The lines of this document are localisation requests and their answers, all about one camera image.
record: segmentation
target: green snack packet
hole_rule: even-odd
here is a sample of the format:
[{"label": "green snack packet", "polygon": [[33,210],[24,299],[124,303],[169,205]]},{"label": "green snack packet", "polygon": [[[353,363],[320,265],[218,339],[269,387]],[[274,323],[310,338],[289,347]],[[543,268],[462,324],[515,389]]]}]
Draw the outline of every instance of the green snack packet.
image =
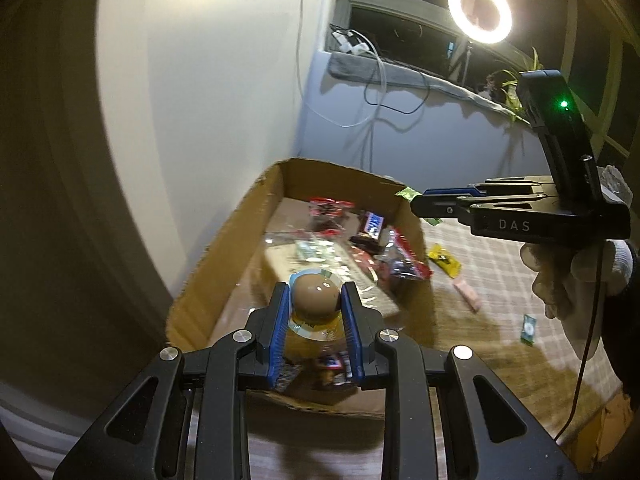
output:
[{"label": "green snack packet", "polygon": [[520,332],[520,340],[528,345],[533,345],[533,339],[536,335],[536,318],[524,315],[522,320],[522,332]]},{"label": "green snack packet", "polygon": [[[404,189],[396,193],[396,196],[401,196],[402,198],[407,199],[409,202],[420,195],[420,192],[416,191],[415,189],[411,189],[410,187],[405,187]],[[442,224],[442,220],[440,218],[425,218],[425,220],[431,225]]]}]

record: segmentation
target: gray cloth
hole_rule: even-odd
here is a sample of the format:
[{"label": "gray cloth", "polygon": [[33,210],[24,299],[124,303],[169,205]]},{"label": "gray cloth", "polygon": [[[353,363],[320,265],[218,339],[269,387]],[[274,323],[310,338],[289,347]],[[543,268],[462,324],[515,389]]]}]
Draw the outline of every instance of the gray cloth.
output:
[{"label": "gray cloth", "polygon": [[[441,92],[461,101],[471,101],[481,108],[497,112],[508,118],[514,116],[513,112],[502,105],[489,101],[489,99],[485,99],[439,77],[391,63],[384,63],[384,67],[388,86],[423,89],[428,85],[432,91]],[[380,84],[378,62],[371,57],[332,52],[327,72],[336,79]]]}]

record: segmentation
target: brown bottle cap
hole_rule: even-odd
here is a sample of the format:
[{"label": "brown bottle cap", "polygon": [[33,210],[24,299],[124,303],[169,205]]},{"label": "brown bottle cap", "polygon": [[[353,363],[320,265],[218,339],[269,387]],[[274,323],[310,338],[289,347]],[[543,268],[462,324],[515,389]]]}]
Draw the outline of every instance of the brown bottle cap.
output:
[{"label": "brown bottle cap", "polygon": [[321,274],[303,274],[293,282],[291,305],[310,324],[326,324],[338,316],[340,290]]}]

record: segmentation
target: white cable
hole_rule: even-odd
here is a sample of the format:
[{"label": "white cable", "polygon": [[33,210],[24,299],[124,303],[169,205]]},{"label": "white cable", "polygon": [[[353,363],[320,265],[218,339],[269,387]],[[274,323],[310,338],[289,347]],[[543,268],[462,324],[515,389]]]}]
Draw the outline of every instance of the white cable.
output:
[{"label": "white cable", "polygon": [[334,124],[335,126],[339,126],[340,128],[353,128],[354,126],[360,126],[361,124],[365,124],[368,123],[369,121],[372,121],[376,114],[378,113],[378,110],[380,110],[380,105],[382,104],[382,100],[384,99],[385,95],[386,95],[386,71],[385,71],[385,66],[383,61],[380,59],[380,56],[378,55],[378,51],[376,50],[376,48],[373,46],[373,43],[371,43],[369,41],[369,39],[367,39],[363,34],[357,32],[356,30],[353,29],[349,29],[349,32],[351,32],[352,34],[357,34],[360,38],[362,38],[363,40],[365,40],[367,42],[367,44],[369,45],[371,51],[373,52],[374,56],[376,57],[376,60],[378,62],[378,69],[380,70],[380,95],[378,97],[378,102],[376,104],[376,108],[373,110],[372,114],[357,122],[357,123],[353,123],[353,124],[340,124],[340,123],[336,123],[334,120],[331,120],[328,117],[325,117],[324,115],[322,115],[320,112],[316,111],[315,109],[313,109],[311,107],[311,105],[309,103],[306,102],[305,99],[305,94],[302,90],[302,80],[300,78],[300,39],[302,36],[302,23],[303,23],[303,9],[304,9],[304,0],[300,0],[300,18],[298,20],[298,38],[296,41],[296,76],[298,78],[298,91],[300,92],[300,98],[302,99],[302,102],[304,103],[304,105],[311,110],[313,113],[315,113],[318,117],[323,118],[325,121]]},{"label": "white cable", "polygon": [[365,119],[363,119],[361,121],[358,121],[357,123],[353,123],[353,124],[336,123],[334,120],[331,120],[330,118],[325,117],[324,115],[322,115],[317,110],[314,110],[311,107],[311,105],[306,102],[306,99],[304,98],[304,96],[302,96],[302,101],[304,102],[305,106],[307,108],[309,108],[309,110],[311,110],[313,113],[315,113],[318,117],[323,118],[325,121],[328,121],[331,124],[334,124],[335,126],[339,126],[341,128],[353,128],[354,126],[360,126],[361,124],[366,124],[369,121],[372,121],[375,118],[376,114],[378,113],[378,110],[380,110],[380,105],[382,104],[382,99],[384,99],[384,97],[386,95],[386,70],[385,70],[385,65],[384,65],[382,59],[380,59],[380,56],[378,55],[378,51],[373,46],[373,44],[366,38],[366,36],[364,36],[363,34],[357,32],[356,30],[353,30],[353,29],[349,29],[349,32],[352,32],[353,34],[357,34],[359,37],[361,37],[363,40],[366,41],[366,43],[369,45],[369,48],[371,49],[373,55],[376,57],[376,60],[378,62],[378,69],[380,70],[380,95],[378,97],[378,102],[376,104],[376,107],[374,108],[374,110],[371,113],[371,115],[369,115]]}]

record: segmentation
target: snack wrapper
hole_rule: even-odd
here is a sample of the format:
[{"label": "snack wrapper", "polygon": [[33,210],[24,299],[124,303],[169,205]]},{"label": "snack wrapper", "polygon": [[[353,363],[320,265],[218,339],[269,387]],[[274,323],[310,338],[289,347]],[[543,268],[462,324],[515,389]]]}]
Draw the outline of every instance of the snack wrapper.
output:
[{"label": "snack wrapper", "polygon": [[460,295],[465,298],[467,304],[471,307],[471,310],[474,312],[478,312],[480,307],[482,306],[482,300],[480,300],[480,296],[476,290],[469,285],[466,280],[462,278],[456,278],[453,280],[453,286],[460,293]]},{"label": "snack wrapper", "polygon": [[449,251],[441,247],[440,244],[434,244],[427,256],[444,270],[450,278],[455,278],[459,275],[462,264],[455,259]]},{"label": "snack wrapper", "polygon": [[344,231],[347,213],[353,207],[352,202],[343,202],[332,198],[313,198],[309,201],[309,214],[311,215],[309,229],[314,232],[336,231],[340,234]]},{"label": "snack wrapper", "polygon": [[522,332],[520,333],[520,340],[528,345],[533,345],[535,336],[536,318],[525,314],[524,319],[522,320]]},{"label": "snack wrapper", "polygon": [[421,262],[398,229],[389,229],[389,242],[379,256],[380,271],[385,279],[391,276],[405,280],[428,280],[429,266]]},{"label": "snack wrapper", "polygon": [[[407,199],[409,202],[420,195],[421,193],[419,191],[411,189],[410,187],[405,187],[404,189],[401,189],[396,193],[396,196],[401,196],[402,198]],[[425,218],[425,220],[431,225],[442,224],[441,218]]]},{"label": "snack wrapper", "polygon": [[315,360],[314,367],[318,373],[315,390],[350,390],[356,387],[348,352],[321,356]]},{"label": "snack wrapper", "polygon": [[380,239],[384,223],[384,217],[366,211],[360,219],[358,233],[349,238],[349,241],[369,254],[378,254],[381,251]]}]

